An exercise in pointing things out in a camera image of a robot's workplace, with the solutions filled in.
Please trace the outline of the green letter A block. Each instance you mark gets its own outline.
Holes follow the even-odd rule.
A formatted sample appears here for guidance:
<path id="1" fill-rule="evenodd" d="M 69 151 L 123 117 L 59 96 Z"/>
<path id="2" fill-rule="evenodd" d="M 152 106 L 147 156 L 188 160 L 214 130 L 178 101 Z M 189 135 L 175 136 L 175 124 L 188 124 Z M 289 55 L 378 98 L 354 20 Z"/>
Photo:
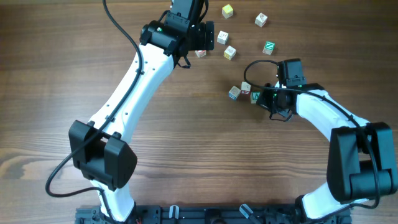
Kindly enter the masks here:
<path id="1" fill-rule="evenodd" d="M 256 104 L 257 100 L 260 96 L 261 92 L 260 91 L 252 91 L 250 94 L 250 100 L 251 100 L 251 104 Z"/>

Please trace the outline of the red edged wooden block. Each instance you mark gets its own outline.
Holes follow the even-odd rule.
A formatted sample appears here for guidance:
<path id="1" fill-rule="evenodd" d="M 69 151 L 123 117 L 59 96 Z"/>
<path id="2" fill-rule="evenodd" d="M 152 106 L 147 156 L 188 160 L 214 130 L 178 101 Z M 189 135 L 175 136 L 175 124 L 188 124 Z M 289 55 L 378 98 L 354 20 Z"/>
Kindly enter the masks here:
<path id="1" fill-rule="evenodd" d="M 251 85 L 247 82 L 241 83 L 241 94 L 249 95 L 251 92 Z"/>

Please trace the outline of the blue edged picture block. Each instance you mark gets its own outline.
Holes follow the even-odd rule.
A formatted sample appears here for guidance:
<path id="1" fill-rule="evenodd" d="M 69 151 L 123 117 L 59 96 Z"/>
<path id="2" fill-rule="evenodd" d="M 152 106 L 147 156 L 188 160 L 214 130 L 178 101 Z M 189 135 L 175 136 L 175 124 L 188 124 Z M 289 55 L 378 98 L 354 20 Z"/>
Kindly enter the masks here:
<path id="1" fill-rule="evenodd" d="M 228 92 L 228 96 L 229 96 L 231 99 L 233 99 L 233 100 L 237 100 L 237 98 L 238 98 L 238 96 L 240 95 L 240 93 L 241 93 L 241 90 L 240 90 L 238 87 L 233 86 L 233 87 L 230 89 L 230 91 Z"/>

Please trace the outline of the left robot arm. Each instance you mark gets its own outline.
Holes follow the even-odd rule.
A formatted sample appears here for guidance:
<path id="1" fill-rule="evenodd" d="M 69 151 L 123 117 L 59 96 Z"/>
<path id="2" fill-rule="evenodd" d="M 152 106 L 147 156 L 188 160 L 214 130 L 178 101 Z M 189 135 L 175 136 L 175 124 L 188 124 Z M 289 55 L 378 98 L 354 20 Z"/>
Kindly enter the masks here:
<path id="1" fill-rule="evenodd" d="M 101 201 L 77 223 L 135 223 L 136 204 L 129 179 L 137 156 L 129 147 L 133 132 L 160 84 L 190 51 L 214 48 L 214 23 L 203 22 L 208 1 L 172 1 L 161 18 L 141 30 L 136 56 L 109 100 L 87 123 L 69 130 L 73 165 L 92 184 Z"/>

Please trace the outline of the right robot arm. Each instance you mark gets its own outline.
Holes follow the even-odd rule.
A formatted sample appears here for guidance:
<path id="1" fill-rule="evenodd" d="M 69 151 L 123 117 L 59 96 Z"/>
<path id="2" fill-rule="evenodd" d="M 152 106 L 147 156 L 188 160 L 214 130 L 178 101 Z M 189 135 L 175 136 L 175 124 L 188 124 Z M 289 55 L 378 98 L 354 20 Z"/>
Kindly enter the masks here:
<path id="1" fill-rule="evenodd" d="M 327 220 L 353 207 L 374 209 L 397 192 L 392 129 L 371 123 L 333 100 L 319 84 L 307 82 L 299 59 L 276 63 L 278 82 L 266 83 L 257 104 L 288 121 L 297 114 L 329 142 L 326 183 L 296 200 L 299 223 Z"/>

